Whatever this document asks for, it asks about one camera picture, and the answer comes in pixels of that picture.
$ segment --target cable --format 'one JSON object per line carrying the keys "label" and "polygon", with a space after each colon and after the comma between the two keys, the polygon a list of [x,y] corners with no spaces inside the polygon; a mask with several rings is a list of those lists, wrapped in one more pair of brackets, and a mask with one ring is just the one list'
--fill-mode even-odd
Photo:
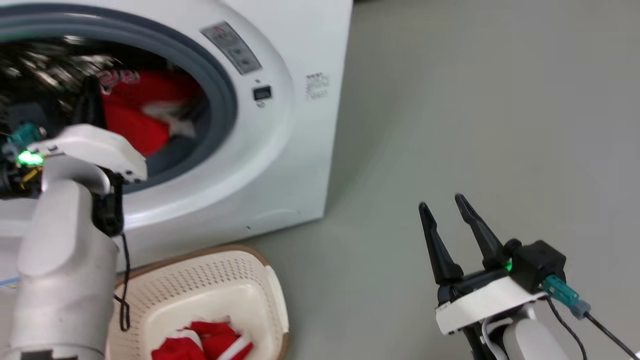
{"label": "cable", "polygon": [[127,302],[127,289],[129,287],[129,275],[131,274],[131,260],[129,258],[129,246],[127,245],[127,237],[124,233],[122,236],[122,247],[124,248],[124,261],[125,261],[125,270],[124,270],[124,282],[122,289],[122,298],[118,297],[118,295],[113,295],[117,302],[120,303],[120,330],[122,332],[127,332],[131,328],[131,316],[130,310],[131,307]]}
{"label": "cable", "polygon": [[492,320],[493,320],[493,317],[489,316],[488,318],[484,319],[484,321],[482,322],[482,337],[484,338],[484,343],[486,344],[486,347],[489,348],[489,350],[495,357],[495,360],[509,360],[507,358],[507,355],[504,353],[504,351],[502,351],[502,349],[497,344],[494,344],[489,338],[489,334],[488,334],[488,331],[486,330],[486,327],[487,325],[489,325],[489,323]]}
{"label": "cable", "polygon": [[558,313],[558,309],[556,309],[556,306],[554,305],[551,298],[547,297],[546,300],[547,300],[547,304],[549,304],[549,307],[551,308],[551,311],[556,316],[556,319],[558,319],[558,322],[560,322],[560,324],[569,332],[569,334],[571,334],[571,336],[573,336],[575,341],[578,343],[578,346],[580,347],[580,351],[582,352],[582,360],[587,360],[587,350],[584,349],[584,345],[582,344],[582,341],[580,340],[578,335],[573,331],[573,329],[569,326],[569,324],[564,322],[564,320],[562,319],[562,316],[560,316],[560,313]]}
{"label": "cable", "polygon": [[622,350],[624,350],[629,356],[631,356],[632,359],[638,360],[636,354],[631,351],[631,349],[629,349],[625,344],[623,344],[622,341],[620,341],[620,339],[618,339],[614,334],[611,334],[611,331],[607,330],[607,328],[604,327],[598,320],[596,320],[593,315],[591,315],[590,313],[584,313],[584,317],[589,319],[589,321],[592,322],[593,325],[604,332],[605,335],[609,337],[609,339],[612,339],[613,342],[615,342],[617,346],[622,348]]}

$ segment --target green led light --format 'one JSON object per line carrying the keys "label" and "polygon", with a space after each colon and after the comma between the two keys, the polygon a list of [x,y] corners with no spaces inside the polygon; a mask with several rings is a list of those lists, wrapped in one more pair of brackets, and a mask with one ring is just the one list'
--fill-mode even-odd
{"label": "green led light", "polygon": [[42,166],[42,164],[44,164],[44,157],[40,154],[34,154],[25,150],[18,155],[18,162],[23,165]]}

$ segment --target label sticker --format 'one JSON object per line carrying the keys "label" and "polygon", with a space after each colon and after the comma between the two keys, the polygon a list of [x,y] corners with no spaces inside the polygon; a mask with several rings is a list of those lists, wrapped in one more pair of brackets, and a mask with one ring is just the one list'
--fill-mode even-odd
{"label": "label sticker", "polygon": [[307,100],[318,100],[329,96],[329,75],[316,72],[307,75]]}
{"label": "label sticker", "polygon": [[15,279],[0,280],[0,289],[15,289],[18,287],[19,281],[20,279],[18,279],[17,277]]}

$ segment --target black cable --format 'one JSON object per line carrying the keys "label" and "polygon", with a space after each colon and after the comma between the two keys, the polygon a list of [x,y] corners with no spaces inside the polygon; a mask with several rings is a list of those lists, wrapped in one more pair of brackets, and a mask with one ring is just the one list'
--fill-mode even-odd
{"label": "black cable", "polygon": [[127,288],[129,287],[129,274],[131,273],[131,260],[129,259],[129,246],[127,245],[127,237],[124,233],[122,236],[122,247],[124,248],[124,261],[125,261],[125,270],[124,270],[124,282],[122,289],[122,298],[118,297],[118,295],[113,295],[117,302],[120,303],[120,330],[122,332],[127,332],[131,328],[131,316],[130,310],[131,307],[127,302]]}
{"label": "black cable", "polygon": [[556,306],[554,305],[553,301],[551,301],[550,297],[547,297],[547,304],[549,304],[549,307],[551,308],[551,311],[553,312],[553,314],[556,316],[556,319],[558,319],[560,324],[569,332],[569,334],[571,334],[571,336],[573,336],[575,341],[578,343],[578,346],[580,347],[580,351],[582,352],[582,360],[587,360],[587,350],[584,349],[584,345],[582,344],[582,341],[580,340],[578,335],[573,331],[573,329],[569,326],[569,324],[564,322],[564,320],[562,319],[562,316],[560,316],[560,313],[558,313],[558,309],[556,309]]}
{"label": "black cable", "polygon": [[625,344],[623,344],[622,341],[620,341],[620,339],[618,339],[614,334],[611,334],[611,331],[607,330],[607,328],[604,327],[591,314],[589,314],[588,312],[584,313],[584,317],[589,319],[589,321],[592,322],[593,325],[595,325],[598,329],[600,329],[602,332],[604,332],[605,335],[609,337],[609,339],[612,339],[613,342],[615,342],[617,346],[622,348],[622,350],[624,350],[632,359],[638,360],[638,357],[636,356],[636,354],[633,351],[631,351],[631,349],[629,349]]}

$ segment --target teal connector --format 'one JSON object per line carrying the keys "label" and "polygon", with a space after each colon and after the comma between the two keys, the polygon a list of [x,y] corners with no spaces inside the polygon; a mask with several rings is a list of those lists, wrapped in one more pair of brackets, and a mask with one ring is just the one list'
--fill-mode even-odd
{"label": "teal connector", "polygon": [[16,145],[18,150],[25,149],[32,143],[42,140],[42,135],[37,126],[27,123],[21,125],[10,137],[12,143]]}
{"label": "teal connector", "polygon": [[542,286],[546,293],[566,307],[571,308],[580,300],[580,295],[555,275],[548,276]]}
{"label": "teal connector", "polygon": [[549,296],[568,307],[579,320],[583,319],[584,314],[591,310],[591,305],[580,300],[580,295],[555,275],[548,276],[542,287]]}

